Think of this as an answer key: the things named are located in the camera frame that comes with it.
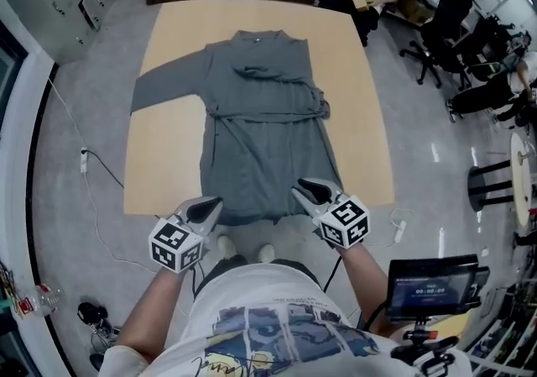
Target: person's hand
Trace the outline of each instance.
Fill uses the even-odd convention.
[[[368,3],[369,7],[377,7],[378,5],[384,4],[384,0],[371,0],[370,3]]]

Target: screen display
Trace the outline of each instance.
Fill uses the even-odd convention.
[[[391,306],[456,306],[461,303],[470,274],[395,279]]]

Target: power strip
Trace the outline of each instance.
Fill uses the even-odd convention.
[[[401,221],[399,227],[395,231],[395,243],[400,243],[401,238],[403,237],[404,229],[406,228],[406,222],[404,220]]]
[[[81,148],[81,173],[87,172],[87,147]]]

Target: bottle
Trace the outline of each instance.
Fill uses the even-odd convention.
[[[61,289],[54,289],[50,285],[41,283],[30,289],[26,299],[33,314],[46,317],[58,308],[62,297],[63,292]]]

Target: wooden table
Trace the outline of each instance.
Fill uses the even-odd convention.
[[[326,130],[345,190],[368,207],[394,201],[388,143],[368,60],[350,16],[293,3],[195,0],[160,8],[140,75],[230,39],[238,30],[280,30],[307,39],[313,78],[330,103]],[[205,107],[197,96],[133,113],[124,211],[169,214],[201,195]]]
[[[504,202],[514,202],[514,209],[520,226],[525,227],[529,220],[531,205],[531,176],[528,157],[531,155],[517,133],[511,135],[509,160],[478,168],[473,166],[468,173],[468,196],[474,211],[483,207]],[[486,185],[484,175],[496,170],[511,167],[511,180],[494,185]],[[486,198],[487,193],[513,189],[512,195]]]

